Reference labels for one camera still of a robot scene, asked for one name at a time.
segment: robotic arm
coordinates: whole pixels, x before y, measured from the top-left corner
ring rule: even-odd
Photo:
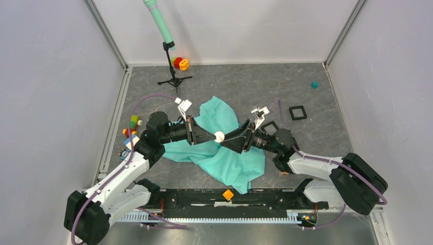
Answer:
[[[266,107],[252,111],[255,122],[246,120],[238,129],[224,135],[222,132],[212,134],[206,131],[192,116],[186,115],[185,111],[191,102],[180,99],[176,99],[176,102],[185,122],[175,124],[169,121],[164,112],[153,113],[140,139],[133,138],[134,154],[129,164],[124,160],[105,179],[85,193],[74,191],[69,196],[64,221],[66,229],[72,231],[76,222],[76,236],[88,245],[99,243],[111,225],[131,210],[148,203],[151,192],[143,185],[136,184],[129,191],[125,189],[162,157],[165,143],[180,140],[187,140],[190,145],[214,140],[239,154],[247,152],[251,147],[275,153],[273,162],[280,171],[307,174],[324,180],[310,179],[308,184],[303,184],[303,193],[311,202],[344,202],[364,215],[368,215],[379,203],[383,197],[381,194],[388,187],[386,181],[354,153],[349,153],[344,158],[308,155],[298,150],[290,130],[278,128],[273,121],[259,128],[264,115],[269,113]],[[272,135],[266,132],[270,125],[276,129]],[[76,220],[80,211],[81,218]]]

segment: gray tile floor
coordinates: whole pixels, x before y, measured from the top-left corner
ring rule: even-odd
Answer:
[[[202,103],[217,96],[234,109],[242,123],[246,118],[252,119],[250,111],[253,108],[268,106],[280,98],[287,127],[303,151],[323,156],[345,156],[351,151],[322,64],[196,65],[187,71],[177,72],[177,75],[193,76],[180,86],[180,97],[193,103],[188,110],[193,116],[198,116]],[[127,126],[133,106],[149,94],[176,96],[174,87],[156,84],[168,78],[170,72],[167,66],[133,68],[109,170],[121,162],[118,153],[124,148],[123,141],[126,139],[122,129]],[[313,81],[319,82],[317,89],[311,88]],[[304,105],[308,119],[292,121],[288,108],[296,105]],[[172,120],[179,116],[176,104],[165,98],[149,99],[138,107],[135,114],[146,123],[149,115],[155,111],[166,112]],[[275,120],[280,124],[278,107],[274,107],[266,119],[265,122]],[[266,153],[265,174],[252,181],[253,188],[290,188],[302,182],[305,176],[283,176],[275,168],[273,157],[274,154]],[[148,178],[161,188],[225,187],[191,162],[176,163],[165,158],[139,177],[142,178]]]

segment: white round object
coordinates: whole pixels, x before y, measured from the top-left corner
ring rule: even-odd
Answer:
[[[217,131],[216,133],[214,133],[214,135],[216,136],[216,139],[215,139],[216,143],[221,143],[224,141],[225,135],[223,132]]]

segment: black square frame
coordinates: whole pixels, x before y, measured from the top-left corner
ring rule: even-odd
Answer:
[[[295,117],[295,115],[293,114],[293,110],[296,110],[296,109],[301,109],[303,115]],[[290,106],[288,108],[288,111],[290,112],[290,116],[292,117],[293,121],[307,119],[307,112],[305,111],[304,106]]]

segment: red toy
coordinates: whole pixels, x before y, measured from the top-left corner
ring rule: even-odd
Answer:
[[[179,68],[180,68],[179,63],[180,63],[182,60],[183,60],[182,57],[177,57],[176,60],[174,60],[173,65],[174,65],[174,67],[175,67],[176,69],[179,69]]]

